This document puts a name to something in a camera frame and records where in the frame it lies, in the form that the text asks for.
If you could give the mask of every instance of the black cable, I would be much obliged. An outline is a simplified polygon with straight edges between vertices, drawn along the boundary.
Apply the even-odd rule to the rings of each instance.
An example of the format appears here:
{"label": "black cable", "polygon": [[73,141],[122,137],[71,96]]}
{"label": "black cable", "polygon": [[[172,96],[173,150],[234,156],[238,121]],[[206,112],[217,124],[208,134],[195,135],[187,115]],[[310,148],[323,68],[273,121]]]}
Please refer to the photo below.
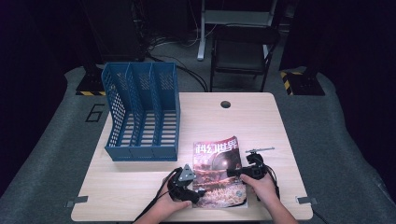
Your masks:
{"label": "black cable", "polygon": [[[161,59],[158,59],[158,58],[153,57],[150,53],[147,53],[146,56],[147,56],[148,58],[150,58],[151,60],[155,61],[155,62],[162,62],[162,63],[164,62],[164,61],[161,60]],[[205,92],[208,92],[206,82],[205,82],[205,80],[204,80],[202,77],[200,77],[198,74],[192,72],[191,70],[189,70],[189,69],[187,69],[187,68],[185,68],[185,67],[182,67],[182,66],[177,65],[177,68],[180,69],[180,70],[182,70],[182,71],[184,71],[184,72],[186,72],[186,73],[189,74],[190,76],[192,76],[192,77],[201,85],[201,87],[204,89],[204,91],[205,91]]]}
{"label": "black cable", "polygon": [[148,204],[148,206],[143,210],[142,213],[140,213],[139,216],[137,216],[137,218],[132,222],[136,222],[139,218],[141,218],[143,215],[145,215],[147,213],[147,211],[158,201],[158,199],[160,199],[164,194],[168,193],[169,191],[166,191],[164,194],[162,194],[160,196],[161,191],[163,190],[163,186],[165,186],[166,183],[168,183],[169,178],[176,173],[180,168],[176,168],[175,170],[173,170],[171,173],[169,173],[169,175],[163,180],[163,183],[161,184],[160,188],[157,191],[157,194],[155,195],[154,199],[151,200],[151,202]]}
{"label": "black cable", "polygon": [[329,222],[326,221],[326,219],[319,214],[317,211],[315,211],[314,209],[312,209],[312,211],[314,212],[315,215],[317,215],[317,217],[319,217],[324,223],[329,224]]}

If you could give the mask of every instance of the magazine cover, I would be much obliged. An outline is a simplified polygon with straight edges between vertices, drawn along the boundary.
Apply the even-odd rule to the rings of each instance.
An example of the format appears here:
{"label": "magazine cover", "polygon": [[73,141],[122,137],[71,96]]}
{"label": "magazine cover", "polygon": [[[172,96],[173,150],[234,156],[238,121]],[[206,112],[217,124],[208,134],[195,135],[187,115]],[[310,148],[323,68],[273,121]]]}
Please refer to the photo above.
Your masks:
{"label": "magazine cover", "polygon": [[227,169],[242,167],[237,138],[196,142],[193,150],[196,178],[192,181],[192,190],[206,190],[194,207],[223,208],[245,204],[246,186],[239,178],[227,176]]}

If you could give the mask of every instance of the person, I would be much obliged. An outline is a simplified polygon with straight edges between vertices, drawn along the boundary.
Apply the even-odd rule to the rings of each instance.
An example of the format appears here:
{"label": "person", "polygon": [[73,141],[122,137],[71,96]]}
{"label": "person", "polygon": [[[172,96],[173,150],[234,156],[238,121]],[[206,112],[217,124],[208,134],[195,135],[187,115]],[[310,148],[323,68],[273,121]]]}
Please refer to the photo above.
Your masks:
{"label": "person", "polygon": [[[271,176],[266,175],[260,180],[253,179],[248,175],[240,175],[240,178],[245,183],[253,187],[254,192],[270,213],[275,224],[298,223],[289,210],[277,198],[274,182],[272,181]],[[146,214],[134,222],[134,224],[157,224],[170,217],[176,211],[191,206],[190,201],[176,202],[172,200],[167,191],[168,187],[165,184],[160,194],[163,196],[158,199]]]}

